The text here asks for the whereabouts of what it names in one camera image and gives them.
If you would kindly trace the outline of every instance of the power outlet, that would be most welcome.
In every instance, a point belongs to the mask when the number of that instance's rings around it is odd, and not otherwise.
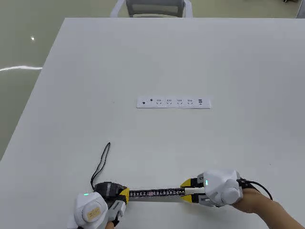
[[[189,108],[210,109],[211,103],[208,98],[195,97],[161,97],[141,96],[137,99],[137,108]]]

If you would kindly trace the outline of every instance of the floor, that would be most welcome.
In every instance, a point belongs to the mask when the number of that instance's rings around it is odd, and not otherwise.
[[[194,17],[294,18],[299,2],[191,0]],[[116,0],[2,0],[0,159],[65,17],[108,17]],[[124,6],[119,14],[127,17]],[[30,66],[34,69],[10,69]]]

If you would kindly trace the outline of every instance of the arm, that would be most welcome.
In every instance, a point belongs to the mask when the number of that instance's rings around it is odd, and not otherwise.
[[[304,229],[279,203],[254,189],[244,189],[243,194],[243,199],[233,204],[233,207],[246,213],[257,214],[270,229]]]

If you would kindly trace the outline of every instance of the human hand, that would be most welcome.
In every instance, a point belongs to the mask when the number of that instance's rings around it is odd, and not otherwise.
[[[114,229],[114,224],[112,222],[107,223],[105,229]]]
[[[245,188],[243,198],[232,206],[245,213],[256,213],[259,206],[264,204],[265,201],[271,200],[253,188]]]

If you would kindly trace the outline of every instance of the black cable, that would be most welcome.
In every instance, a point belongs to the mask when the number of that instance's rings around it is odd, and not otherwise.
[[[107,145],[106,145],[105,148],[104,148],[103,153],[102,153],[101,161],[100,161],[99,165],[97,166],[95,172],[93,173],[93,175],[92,175],[92,177],[91,177],[90,184],[91,184],[91,187],[92,187],[93,190],[94,190],[93,181],[94,181],[94,179],[96,178],[96,176],[104,169],[104,166],[106,165],[106,159],[107,159],[107,155],[108,155],[110,146],[111,146],[111,143],[108,142]],[[98,169],[99,169],[99,167],[100,167],[100,165],[101,165],[101,163],[102,163],[102,159],[103,159],[103,156],[104,156],[105,153],[106,153],[106,155],[105,155],[104,163],[103,163],[103,165],[102,165],[102,168],[98,171]]]
[[[246,184],[255,184],[255,185],[258,185],[258,186],[261,187],[263,190],[265,190],[265,192],[268,194],[269,198],[270,198],[271,200],[273,200],[273,198],[272,198],[270,192],[269,192],[264,186],[262,186],[260,183],[257,183],[257,182],[255,182],[255,181],[251,181],[251,180],[246,180],[245,183],[246,183]]]

